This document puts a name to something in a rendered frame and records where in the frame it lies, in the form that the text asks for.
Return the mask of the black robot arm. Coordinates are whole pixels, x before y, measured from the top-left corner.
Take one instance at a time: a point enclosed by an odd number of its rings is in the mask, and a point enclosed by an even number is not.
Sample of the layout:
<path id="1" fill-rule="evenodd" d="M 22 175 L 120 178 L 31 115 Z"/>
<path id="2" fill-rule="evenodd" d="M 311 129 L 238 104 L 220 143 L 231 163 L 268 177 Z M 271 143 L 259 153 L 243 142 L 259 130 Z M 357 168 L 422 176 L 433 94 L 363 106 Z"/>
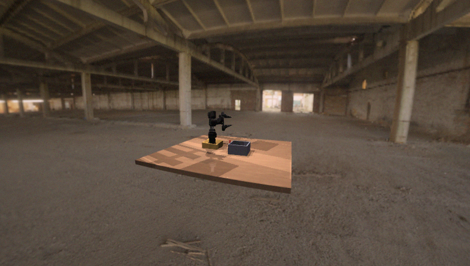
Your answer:
<path id="1" fill-rule="evenodd" d="M 208 143 L 215 143 L 216 142 L 216 137 L 217 137 L 217 134 L 216 134 L 216 131 L 214 129 L 214 126 L 216 126 L 216 112 L 215 111 L 210 111 L 207 113 L 207 116 L 209 118 L 209 126 L 210 126 L 210 129 L 209 129 L 209 133 L 208 133 L 208 138 L 209 138 L 209 142 Z M 222 122 L 224 122 L 224 117 L 222 115 L 219 115 L 219 118 L 218 119 L 218 123 L 222 124 Z"/>

